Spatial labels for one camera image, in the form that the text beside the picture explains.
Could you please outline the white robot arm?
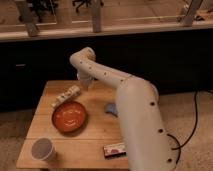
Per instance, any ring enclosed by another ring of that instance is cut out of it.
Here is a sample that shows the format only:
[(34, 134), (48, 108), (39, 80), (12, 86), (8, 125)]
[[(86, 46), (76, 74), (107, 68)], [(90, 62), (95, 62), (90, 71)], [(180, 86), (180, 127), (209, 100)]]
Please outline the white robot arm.
[(130, 171), (174, 171), (176, 162), (160, 114), (159, 95), (149, 81), (95, 62), (92, 48), (70, 56), (77, 78), (88, 87), (94, 78), (116, 89), (115, 104)]

